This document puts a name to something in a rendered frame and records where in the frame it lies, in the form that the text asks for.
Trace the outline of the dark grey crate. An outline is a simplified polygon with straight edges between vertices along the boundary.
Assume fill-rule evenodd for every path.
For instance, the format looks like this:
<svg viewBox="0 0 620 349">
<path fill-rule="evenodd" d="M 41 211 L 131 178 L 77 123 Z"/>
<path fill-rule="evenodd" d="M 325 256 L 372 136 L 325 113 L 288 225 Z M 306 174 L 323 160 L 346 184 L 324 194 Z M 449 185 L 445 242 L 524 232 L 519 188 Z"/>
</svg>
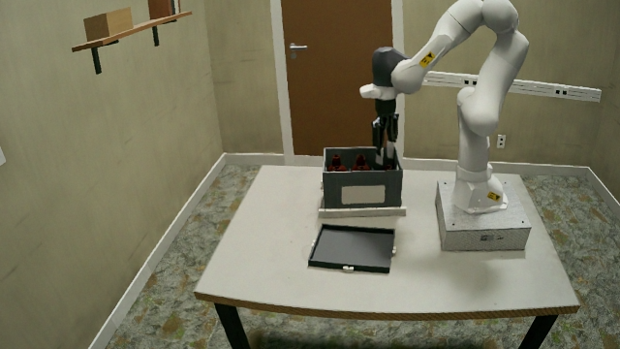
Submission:
<svg viewBox="0 0 620 349">
<path fill-rule="evenodd" d="M 375 147 L 324 149 L 325 209 L 401 206 L 403 171 L 395 155 L 393 159 L 390 159 L 388 158 L 388 148 L 383 146 L 383 149 L 383 165 L 376 163 Z M 370 171 L 350 171 L 357 163 L 358 154 L 364 155 L 365 164 L 368 165 Z M 327 171 L 332 165 L 333 155 L 340 155 L 341 164 L 345 166 L 346 172 Z M 391 165 L 392 170 L 384 171 L 386 165 Z"/>
</svg>

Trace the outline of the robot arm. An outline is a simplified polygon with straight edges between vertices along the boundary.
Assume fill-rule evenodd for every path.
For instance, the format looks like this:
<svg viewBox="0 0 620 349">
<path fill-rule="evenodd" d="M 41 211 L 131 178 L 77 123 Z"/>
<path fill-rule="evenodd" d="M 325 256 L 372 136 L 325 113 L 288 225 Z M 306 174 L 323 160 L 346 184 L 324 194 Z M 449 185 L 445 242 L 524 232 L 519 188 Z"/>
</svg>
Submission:
<svg viewBox="0 0 620 349">
<path fill-rule="evenodd" d="M 488 164 L 488 136 L 498 128 L 506 94 L 529 49 L 529 42 L 517 30 L 519 19 L 513 8 L 509 0 L 457 1 L 440 18 L 429 42 L 414 58 L 395 48 L 376 49 L 372 57 L 373 85 L 360 89 L 362 98 L 383 101 L 393 100 L 401 93 L 416 93 L 424 76 L 437 62 L 480 26 L 487 24 L 497 34 L 497 41 L 480 69 L 476 88 L 464 87 L 457 95 L 457 180 L 450 198 L 455 206 L 469 214 L 508 207 L 502 184 Z"/>
</svg>

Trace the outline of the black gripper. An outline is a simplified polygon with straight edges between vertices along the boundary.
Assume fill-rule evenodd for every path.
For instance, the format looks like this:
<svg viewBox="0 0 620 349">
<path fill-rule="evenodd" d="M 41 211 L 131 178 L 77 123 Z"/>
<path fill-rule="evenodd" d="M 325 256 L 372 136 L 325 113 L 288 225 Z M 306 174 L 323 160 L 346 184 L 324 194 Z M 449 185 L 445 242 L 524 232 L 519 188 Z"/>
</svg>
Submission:
<svg viewBox="0 0 620 349">
<path fill-rule="evenodd" d="M 398 138 L 399 113 L 396 113 L 396 99 L 389 100 L 389 101 L 375 99 L 375 111 L 377 112 L 377 119 L 375 121 L 371 121 L 372 145 L 374 147 L 377 147 L 376 163 L 383 165 L 383 160 L 384 160 L 383 144 L 384 144 L 386 130 L 387 130 L 387 139 L 388 139 L 387 157 L 391 159 L 394 158 L 394 143 L 396 143 L 395 139 Z M 386 114 L 386 113 L 391 113 L 391 114 Z"/>
</svg>

